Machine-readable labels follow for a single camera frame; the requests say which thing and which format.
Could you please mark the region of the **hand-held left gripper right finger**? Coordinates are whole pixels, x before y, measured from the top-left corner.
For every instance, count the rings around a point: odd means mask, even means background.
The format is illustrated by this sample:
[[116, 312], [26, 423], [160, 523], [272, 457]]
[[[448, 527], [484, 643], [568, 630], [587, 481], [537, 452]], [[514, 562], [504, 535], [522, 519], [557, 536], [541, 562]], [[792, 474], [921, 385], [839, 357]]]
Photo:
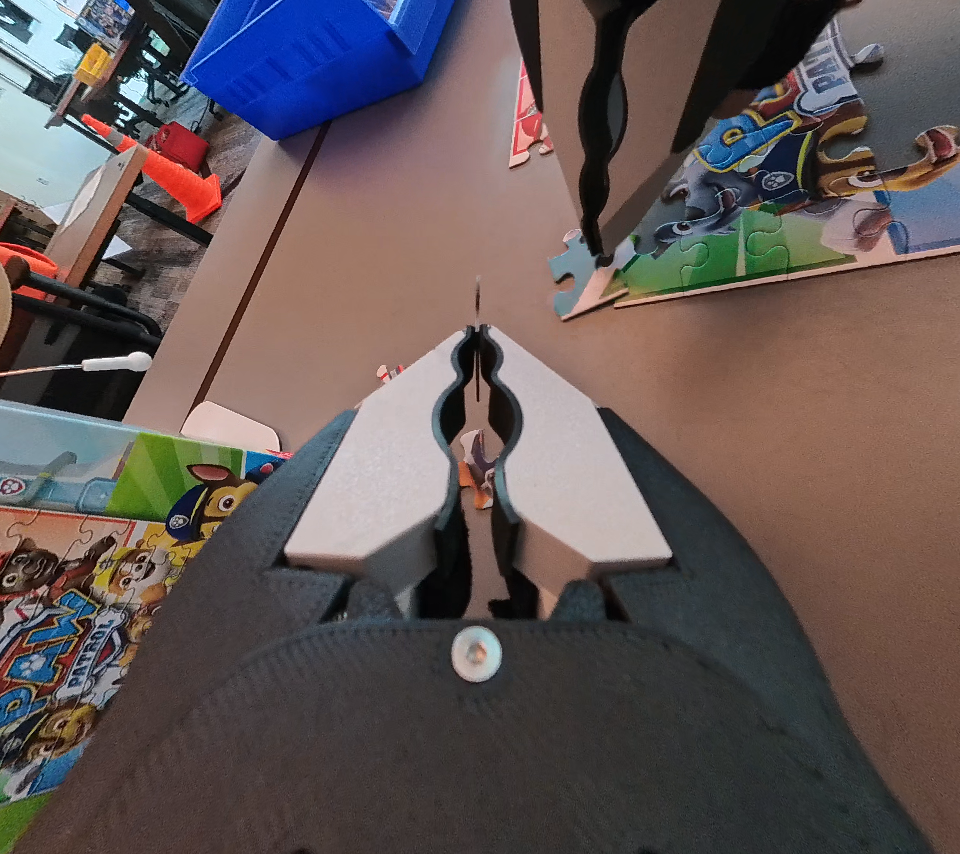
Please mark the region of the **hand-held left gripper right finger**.
[[502, 618], [546, 618], [569, 584], [665, 567], [673, 551], [606, 415], [493, 325], [480, 329], [488, 425], [502, 442], [491, 533]]

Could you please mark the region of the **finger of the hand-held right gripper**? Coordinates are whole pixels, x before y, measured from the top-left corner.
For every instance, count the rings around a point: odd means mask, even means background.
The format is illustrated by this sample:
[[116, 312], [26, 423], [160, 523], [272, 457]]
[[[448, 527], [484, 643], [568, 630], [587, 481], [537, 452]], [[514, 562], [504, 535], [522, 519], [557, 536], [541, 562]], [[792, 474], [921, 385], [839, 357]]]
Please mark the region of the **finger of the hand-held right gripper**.
[[596, 26], [583, 0], [537, 0], [541, 66], [541, 111], [558, 164], [581, 224], [583, 240], [594, 256], [604, 254], [581, 200], [580, 178], [586, 152], [580, 129], [580, 104], [594, 67]]
[[603, 250], [642, 223], [689, 151], [674, 142], [722, 0], [658, 0], [631, 26], [621, 65], [626, 122], [608, 165]]

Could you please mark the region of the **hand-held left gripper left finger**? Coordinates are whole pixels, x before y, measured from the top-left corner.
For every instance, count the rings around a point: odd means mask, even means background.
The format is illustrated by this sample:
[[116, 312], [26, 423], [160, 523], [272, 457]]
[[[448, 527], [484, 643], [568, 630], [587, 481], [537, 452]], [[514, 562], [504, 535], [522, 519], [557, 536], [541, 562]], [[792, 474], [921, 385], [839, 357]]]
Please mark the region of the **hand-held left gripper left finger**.
[[477, 328], [455, 333], [353, 412], [287, 562], [375, 582], [415, 617], [466, 613], [473, 564], [451, 445], [466, 425], [478, 343]]

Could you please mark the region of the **assembled logo puzzle section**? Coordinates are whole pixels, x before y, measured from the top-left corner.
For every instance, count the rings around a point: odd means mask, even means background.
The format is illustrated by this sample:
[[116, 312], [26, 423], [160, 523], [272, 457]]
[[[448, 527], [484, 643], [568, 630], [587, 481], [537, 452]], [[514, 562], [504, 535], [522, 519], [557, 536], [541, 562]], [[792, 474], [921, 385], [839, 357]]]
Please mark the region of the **assembled logo puzzle section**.
[[830, 21], [783, 80], [717, 124], [693, 150], [696, 164], [750, 178], [756, 203], [797, 208], [831, 199], [818, 196], [818, 160], [843, 158], [830, 156], [827, 144], [866, 128], [867, 109], [851, 74], [881, 65], [884, 56], [878, 43], [851, 55], [838, 22]]

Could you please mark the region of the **orange dog face puzzle piece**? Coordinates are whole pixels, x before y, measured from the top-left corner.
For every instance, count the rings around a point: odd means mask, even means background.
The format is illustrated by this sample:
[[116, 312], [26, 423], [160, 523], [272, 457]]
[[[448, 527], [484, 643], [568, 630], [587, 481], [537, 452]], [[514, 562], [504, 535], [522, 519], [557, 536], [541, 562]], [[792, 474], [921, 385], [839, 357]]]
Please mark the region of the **orange dog face puzzle piece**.
[[459, 462], [459, 486], [472, 493], [475, 510], [489, 510], [496, 496], [498, 458], [487, 453], [485, 431], [482, 428], [464, 433], [460, 442], [462, 459]]

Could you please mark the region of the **grey purple puzzle piece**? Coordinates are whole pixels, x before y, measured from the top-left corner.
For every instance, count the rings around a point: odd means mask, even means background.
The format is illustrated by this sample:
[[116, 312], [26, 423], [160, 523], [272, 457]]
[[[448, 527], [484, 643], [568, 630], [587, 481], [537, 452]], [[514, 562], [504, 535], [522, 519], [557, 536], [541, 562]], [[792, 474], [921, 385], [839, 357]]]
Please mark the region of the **grey purple puzzle piece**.
[[680, 241], [726, 236], [735, 231], [744, 210], [760, 196], [750, 178], [738, 172], [695, 169], [693, 175], [672, 179], [661, 193], [664, 203], [683, 201], [678, 221], [660, 225], [654, 233], [654, 253], [660, 255]]

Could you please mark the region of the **green puzzle section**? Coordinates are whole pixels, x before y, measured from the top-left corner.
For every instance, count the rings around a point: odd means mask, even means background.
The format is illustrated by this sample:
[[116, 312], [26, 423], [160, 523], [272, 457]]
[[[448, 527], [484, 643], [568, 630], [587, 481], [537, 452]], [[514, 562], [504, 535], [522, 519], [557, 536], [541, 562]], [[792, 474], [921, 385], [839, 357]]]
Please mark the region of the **green puzzle section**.
[[785, 281], [793, 273], [855, 264], [822, 242], [825, 223], [772, 203], [745, 211], [727, 235], [682, 240], [666, 254], [639, 255], [618, 272], [627, 288], [616, 309], [736, 285]]

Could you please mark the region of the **teal green corner puzzle piece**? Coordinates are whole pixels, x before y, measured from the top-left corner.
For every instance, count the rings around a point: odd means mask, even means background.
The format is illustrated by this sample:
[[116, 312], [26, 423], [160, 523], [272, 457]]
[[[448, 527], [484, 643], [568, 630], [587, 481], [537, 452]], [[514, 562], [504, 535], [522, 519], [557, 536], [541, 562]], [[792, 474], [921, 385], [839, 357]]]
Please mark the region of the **teal green corner puzzle piece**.
[[636, 239], [628, 236], [617, 246], [610, 261], [598, 264], [580, 229], [566, 233], [564, 252], [548, 260], [554, 282], [569, 280], [572, 285], [554, 296], [554, 311], [561, 320], [572, 320], [628, 294], [629, 284], [623, 272], [637, 257]]

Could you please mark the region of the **white stand base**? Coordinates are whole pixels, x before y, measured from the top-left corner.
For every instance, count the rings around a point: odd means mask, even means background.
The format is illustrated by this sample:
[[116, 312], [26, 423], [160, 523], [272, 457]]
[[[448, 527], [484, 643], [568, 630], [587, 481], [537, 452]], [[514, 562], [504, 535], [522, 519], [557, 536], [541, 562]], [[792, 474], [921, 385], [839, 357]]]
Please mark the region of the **white stand base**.
[[283, 445], [270, 426], [205, 400], [186, 416], [180, 434], [191, 440], [257, 452], [281, 452]]

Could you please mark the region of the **blue plastic bin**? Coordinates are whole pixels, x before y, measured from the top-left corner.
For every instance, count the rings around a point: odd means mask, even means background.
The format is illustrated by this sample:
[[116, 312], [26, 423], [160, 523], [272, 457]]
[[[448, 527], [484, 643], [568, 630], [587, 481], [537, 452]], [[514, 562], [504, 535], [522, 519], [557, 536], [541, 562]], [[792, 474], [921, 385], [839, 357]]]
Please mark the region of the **blue plastic bin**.
[[182, 78], [274, 141], [420, 85], [455, 0], [222, 0]]

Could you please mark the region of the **white-tipped thin rod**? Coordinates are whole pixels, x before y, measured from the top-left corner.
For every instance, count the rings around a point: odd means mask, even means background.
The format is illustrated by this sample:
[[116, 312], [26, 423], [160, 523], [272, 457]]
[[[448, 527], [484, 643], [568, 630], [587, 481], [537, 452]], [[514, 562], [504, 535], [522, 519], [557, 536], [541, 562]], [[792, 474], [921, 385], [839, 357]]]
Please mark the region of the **white-tipped thin rod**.
[[154, 358], [142, 351], [132, 352], [123, 356], [101, 357], [84, 359], [75, 364], [60, 364], [34, 368], [17, 368], [1, 372], [2, 378], [26, 376], [41, 373], [56, 373], [65, 371], [82, 371], [86, 373], [100, 373], [127, 370], [134, 373], [148, 371]]

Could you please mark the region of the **colourful puzzle box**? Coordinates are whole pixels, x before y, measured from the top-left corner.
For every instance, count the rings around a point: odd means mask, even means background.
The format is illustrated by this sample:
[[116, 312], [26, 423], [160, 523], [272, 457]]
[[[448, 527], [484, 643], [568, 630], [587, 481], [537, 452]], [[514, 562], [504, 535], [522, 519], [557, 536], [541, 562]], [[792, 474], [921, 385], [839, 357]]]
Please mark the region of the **colourful puzzle box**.
[[64, 782], [186, 565], [289, 458], [2, 402], [3, 809]]

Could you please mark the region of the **orange traffic cone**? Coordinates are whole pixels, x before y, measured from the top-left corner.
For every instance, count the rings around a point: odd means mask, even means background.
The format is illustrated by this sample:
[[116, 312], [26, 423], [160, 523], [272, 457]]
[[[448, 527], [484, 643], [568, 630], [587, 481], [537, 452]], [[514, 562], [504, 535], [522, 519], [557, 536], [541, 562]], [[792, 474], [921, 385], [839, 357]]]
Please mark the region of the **orange traffic cone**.
[[[91, 115], [84, 114], [81, 121], [119, 152], [144, 147], [130, 136]], [[152, 149], [146, 149], [146, 151], [147, 158], [143, 164], [143, 173], [183, 205], [186, 219], [191, 224], [199, 224], [222, 207], [223, 197], [219, 176], [210, 175], [202, 178], [199, 174], [178, 165], [174, 160]]]

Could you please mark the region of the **small grey table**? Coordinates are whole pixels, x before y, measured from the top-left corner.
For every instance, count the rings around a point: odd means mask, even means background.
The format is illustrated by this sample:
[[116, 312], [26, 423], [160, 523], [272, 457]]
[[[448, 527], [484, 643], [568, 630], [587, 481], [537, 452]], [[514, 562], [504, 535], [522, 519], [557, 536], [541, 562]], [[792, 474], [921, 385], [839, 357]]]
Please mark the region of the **small grey table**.
[[148, 150], [137, 145], [88, 175], [45, 249], [57, 264], [59, 282], [73, 288], [87, 284], [114, 237], [119, 214], [147, 158]]

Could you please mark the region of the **red object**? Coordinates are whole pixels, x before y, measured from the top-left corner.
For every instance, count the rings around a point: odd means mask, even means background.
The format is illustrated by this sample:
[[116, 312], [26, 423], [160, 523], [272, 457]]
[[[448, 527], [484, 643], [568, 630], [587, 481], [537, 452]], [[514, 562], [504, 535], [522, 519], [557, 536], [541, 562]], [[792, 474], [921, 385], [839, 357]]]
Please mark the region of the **red object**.
[[179, 122], [163, 124], [145, 141], [145, 147], [194, 174], [201, 174], [210, 152], [210, 143]]

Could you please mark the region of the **orange chair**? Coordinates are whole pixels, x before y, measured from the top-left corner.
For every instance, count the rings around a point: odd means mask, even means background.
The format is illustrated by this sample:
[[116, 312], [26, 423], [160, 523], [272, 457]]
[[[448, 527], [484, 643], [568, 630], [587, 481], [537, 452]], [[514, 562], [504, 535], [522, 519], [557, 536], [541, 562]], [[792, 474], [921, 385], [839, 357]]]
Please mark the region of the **orange chair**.
[[23, 296], [48, 299], [42, 289], [31, 287], [24, 280], [25, 271], [52, 280], [59, 280], [60, 267], [46, 254], [19, 245], [1, 244], [1, 263], [9, 279], [11, 289]]

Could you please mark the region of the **long work table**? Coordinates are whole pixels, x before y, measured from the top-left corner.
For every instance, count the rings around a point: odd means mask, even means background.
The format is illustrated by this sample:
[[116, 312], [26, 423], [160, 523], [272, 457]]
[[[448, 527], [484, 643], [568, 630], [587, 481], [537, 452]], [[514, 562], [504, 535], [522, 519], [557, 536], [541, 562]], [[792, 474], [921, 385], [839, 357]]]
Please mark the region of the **long work table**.
[[122, 34], [116, 51], [109, 55], [95, 56], [92, 67], [78, 67], [74, 76], [62, 86], [43, 128], [64, 126], [66, 119], [71, 116], [73, 104], [87, 103], [106, 91], [114, 79], [119, 77], [119, 68], [128, 57], [128, 51], [137, 43], [142, 29], [142, 20], [134, 17]]

